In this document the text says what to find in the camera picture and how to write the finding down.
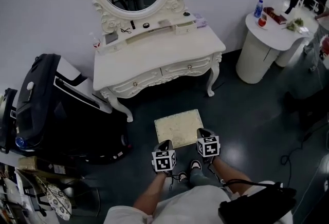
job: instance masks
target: small rug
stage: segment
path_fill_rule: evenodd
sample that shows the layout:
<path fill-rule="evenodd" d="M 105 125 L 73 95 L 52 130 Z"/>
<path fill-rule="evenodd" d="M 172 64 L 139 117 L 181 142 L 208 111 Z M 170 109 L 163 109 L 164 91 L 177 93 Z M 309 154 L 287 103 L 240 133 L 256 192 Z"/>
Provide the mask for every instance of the small rug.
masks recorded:
<path fill-rule="evenodd" d="M 159 143 L 170 139 L 174 148 L 197 141 L 197 129 L 203 128 L 197 109 L 170 115 L 154 121 Z"/>

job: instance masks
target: table top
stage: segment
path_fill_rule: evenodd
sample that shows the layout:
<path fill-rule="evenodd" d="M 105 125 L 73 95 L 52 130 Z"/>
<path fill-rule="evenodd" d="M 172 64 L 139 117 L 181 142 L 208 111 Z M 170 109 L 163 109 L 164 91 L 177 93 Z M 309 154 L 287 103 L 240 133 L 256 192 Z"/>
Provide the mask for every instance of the table top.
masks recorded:
<path fill-rule="evenodd" d="M 257 25 L 258 18 L 253 16 L 253 13 L 246 17 L 246 25 L 249 31 L 261 42 L 267 46 L 281 51 L 286 51 L 291 48 L 293 43 L 298 39 L 309 38 L 308 33 L 300 34 L 286 29 L 286 24 L 279 25 L 270 16 L 267 16 L 265 29 Z"/>
<path fill-rule="evenodd" d="M 226 49 L 207 26 L 185 35 L 171 29 L 146 33 L 126 47 L 107 54 L 95 53 L 94 90 L 125 82 L 147 71 L 198 59 Z"/>

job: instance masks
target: white vanity table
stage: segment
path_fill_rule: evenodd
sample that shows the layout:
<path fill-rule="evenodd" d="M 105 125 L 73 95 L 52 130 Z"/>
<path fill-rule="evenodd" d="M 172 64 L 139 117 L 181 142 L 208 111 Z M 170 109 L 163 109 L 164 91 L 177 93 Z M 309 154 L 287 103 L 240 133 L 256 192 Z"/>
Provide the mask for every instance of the white vanity table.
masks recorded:
<path fill-rule="evenodd" d="M 94 90 L 127 114 L 128 122 L 132 113 L 118 98 L 131 98 L 180 76 L 200 76 L 211 69 L 207 93 L 214 95 L 211 87 L 225 45 L 209 26 L 196 28 L 195 17 L 184 13 L 188 9 L 183 0 L 157 0 L 142 11 L 123 11 L 108 0 L 94 0 L 94 5 L 102 13 L 104 34 L 118 33 L 117 40 L 104 40 L 95 54 Z M 120 31 L 128 27 L 131 33 Z"/>

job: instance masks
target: white fabric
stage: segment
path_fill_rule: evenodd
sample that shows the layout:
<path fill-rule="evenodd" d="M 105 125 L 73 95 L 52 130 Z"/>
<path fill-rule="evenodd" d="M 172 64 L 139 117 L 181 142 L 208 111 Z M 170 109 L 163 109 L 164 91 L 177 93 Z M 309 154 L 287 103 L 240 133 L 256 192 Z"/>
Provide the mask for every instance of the white fabric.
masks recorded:
<path fill-rule="evenodd" d="M 264 187 L 253 186 L 245 195 L 252 195 Z M 221 224 L 218 208 L 223 201 L 230 201 L 224 190 L 212 185 L 196 186 L 158 204 L 152 216 L 130 207 L 113 207 L 108 211 L 104 224 Z M 292 224 L 291 212 L 280 219 L 280 223 Z"/>
<path fill-rule="evenodd" d="M 324 12 L 329 12 L 329 0 L 325 3 Z M 325 16 L 319 19 L 319 24 L 324 27 L 326 30 L 329 30 L 329 16 Z"/>

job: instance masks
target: glossy floor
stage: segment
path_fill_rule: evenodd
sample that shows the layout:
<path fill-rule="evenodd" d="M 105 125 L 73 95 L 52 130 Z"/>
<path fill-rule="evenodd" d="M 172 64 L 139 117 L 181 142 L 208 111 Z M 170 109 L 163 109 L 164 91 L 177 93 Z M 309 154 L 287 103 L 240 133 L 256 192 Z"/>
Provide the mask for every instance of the glossy floor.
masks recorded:
<path fill-rule="evenodd" d="M 240 51 L 236 51 L 223 55 L 221 73 L 214 84 L 215 96 L 212 98 L 205 93 L 207 73 L 150 87 L 132 99 L 122 100 L 134 115 L 134 122 L 127 126 L 133 149 L 124 159 L 111 165 L 80 165 L 87 178 L 85 182 L 99 189 L 101 212 L 98 218 L 92 217 L 95 213 L 92 211 L 90 217 L 76 216 L 70 223 L 103 223 L 110 207 L 131 206 L 154 178 L 151 168 L 151 151 L 157 144 L 154 120 L 192 109 L 199 110 L 204 127 L 219 134 L 223 160 L 253 181 L 272 180 L 287 184 L 289 167 L 280 165 L 280 157 L 298 147 L 305 132 L 300 128 L 298 115 L 285 110 L 283 95 L 290 91 L 294 96 L 303 98 L 320 90 L 321 83 L 326 84 L 327 81 L 326 70 L 320 66 L 319 72 L 308 73 L 312 57 L 302 55 L 300 48 L 289 66 L 282 69 L 273 64 L 260 83 L 249 85 L 242 82 L 235 72 L 239 54 Z M 297 151 L 291 158 L 290 186 L 298 191 L 298 203 L 321 162 L 294 215 L 295 223 L 302 222 L 324 193 L 329 156 L 322 158 L 328 153 L 325 148 L 328 129 L 325 126 L 316 131 L 303 150 Z M 179 148 L 174 172 L 185 170 L 189 161 L 195 158 L 198 154 L 194 146 Z M 163 197 L 175 194 L 178 183 L 174 183 L 172 192 L 168 191 L 169 185 L 168 179 Z"/>

